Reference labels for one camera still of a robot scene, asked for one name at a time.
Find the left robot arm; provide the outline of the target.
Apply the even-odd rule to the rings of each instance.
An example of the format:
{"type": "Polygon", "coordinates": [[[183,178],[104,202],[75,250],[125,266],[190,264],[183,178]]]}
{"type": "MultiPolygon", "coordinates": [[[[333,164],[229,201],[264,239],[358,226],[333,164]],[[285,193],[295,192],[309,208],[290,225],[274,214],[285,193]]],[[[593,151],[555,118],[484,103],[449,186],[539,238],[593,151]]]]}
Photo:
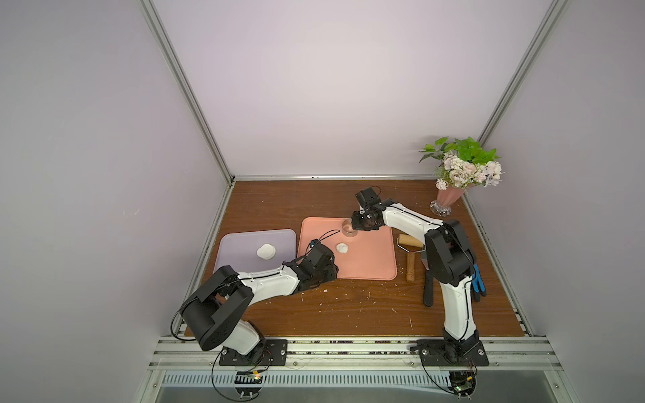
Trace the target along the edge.
{"type": "Polygon", "coordinates": [[[307,292],[336,280],[338,273],[334,252],[321,243],[273,270],[245,273],[225,265],[183,302],[178,313],[203,351],[223,346],[247,355],[263,343],[260,333],[243,319],[250,306],[307,292]]]}

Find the pink silicone mat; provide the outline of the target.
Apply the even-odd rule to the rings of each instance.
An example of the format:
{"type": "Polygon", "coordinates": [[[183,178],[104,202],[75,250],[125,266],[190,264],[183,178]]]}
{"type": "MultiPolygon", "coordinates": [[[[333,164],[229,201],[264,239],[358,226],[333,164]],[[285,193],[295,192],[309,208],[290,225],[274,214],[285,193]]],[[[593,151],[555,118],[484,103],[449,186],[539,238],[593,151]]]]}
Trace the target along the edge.
{"type": "Polygon", "coordinates": [[[397,267],[391,228],[385,226],[376,231],[358,231],[348,236],[343,232],[344,224],[347,224],[345,218],[305,218],[297,254],[303,255],[312,240],[320,239],[334,252],[339,279],[394,280],[397,267]],[[347,254],[336,250],[338,243],[349,245],[347,254]]]}

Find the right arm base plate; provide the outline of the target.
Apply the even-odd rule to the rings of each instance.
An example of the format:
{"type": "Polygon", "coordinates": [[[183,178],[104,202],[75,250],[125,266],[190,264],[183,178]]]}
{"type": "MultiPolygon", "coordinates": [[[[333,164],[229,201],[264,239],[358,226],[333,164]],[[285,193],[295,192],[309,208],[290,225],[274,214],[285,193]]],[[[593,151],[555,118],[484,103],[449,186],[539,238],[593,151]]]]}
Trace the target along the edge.
{"type": "Polygon", "coordinates": [[[486,367],[490,361],[475,335],[465,341],[422,339],[416,351],[423,365],[435,367],[486,367]]]}

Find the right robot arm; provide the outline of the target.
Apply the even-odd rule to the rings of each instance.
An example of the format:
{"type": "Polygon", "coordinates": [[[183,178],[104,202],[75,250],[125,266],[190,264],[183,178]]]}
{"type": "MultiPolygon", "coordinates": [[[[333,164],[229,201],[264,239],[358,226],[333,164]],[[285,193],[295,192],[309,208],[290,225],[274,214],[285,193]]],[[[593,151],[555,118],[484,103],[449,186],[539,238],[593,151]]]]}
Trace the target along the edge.
{"type": "Polygon", "coordinates": [[[352,214],[354,230],[371,231],[383,226],[397,229],[423,243],[429,273],[441,285],[445,320],[444,337],[465,349],[477,343],[471,289],[476,258],[461,224],[442,221],[383,201],[352,214]]]}

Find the small dough piece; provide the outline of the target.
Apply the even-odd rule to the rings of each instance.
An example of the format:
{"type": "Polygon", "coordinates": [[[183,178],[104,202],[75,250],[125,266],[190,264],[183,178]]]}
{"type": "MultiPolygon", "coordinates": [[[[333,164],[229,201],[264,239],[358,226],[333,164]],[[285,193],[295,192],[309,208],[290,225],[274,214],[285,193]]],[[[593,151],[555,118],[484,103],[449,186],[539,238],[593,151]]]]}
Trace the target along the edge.
{"type": "Polygon", "coordinates": [[[347,254],[349,251],[349,245],[347,245],[347,243],[338,243],[336,245],[336,250],[341,254],[347,254]]]}

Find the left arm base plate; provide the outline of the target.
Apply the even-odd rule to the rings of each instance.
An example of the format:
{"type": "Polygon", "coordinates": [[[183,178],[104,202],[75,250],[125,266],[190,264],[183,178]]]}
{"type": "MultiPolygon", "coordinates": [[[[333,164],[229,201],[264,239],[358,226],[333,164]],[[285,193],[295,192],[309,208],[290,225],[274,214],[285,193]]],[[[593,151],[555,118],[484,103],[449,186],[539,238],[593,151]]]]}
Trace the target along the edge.
{"type": "Polygon", "coordinates": [[[236,367],[285,366],[287,361],[287,339],[261,339],[248,354],[223,348],[218,364],[236,367]]]}

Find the wooden rolling pin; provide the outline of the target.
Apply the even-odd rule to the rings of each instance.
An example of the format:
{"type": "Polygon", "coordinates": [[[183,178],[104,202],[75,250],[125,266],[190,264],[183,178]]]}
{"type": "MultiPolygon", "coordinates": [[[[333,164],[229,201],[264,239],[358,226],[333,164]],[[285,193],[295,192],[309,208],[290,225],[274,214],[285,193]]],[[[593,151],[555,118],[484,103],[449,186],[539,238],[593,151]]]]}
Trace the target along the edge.
{"type": "Polygon", "coordinates": [[[397,246],[406,253],[406,281],[416,280],[416,256],[421,255],[424,248],[423,243],[407,234],[400,234],[397,238],[397,246]]]}

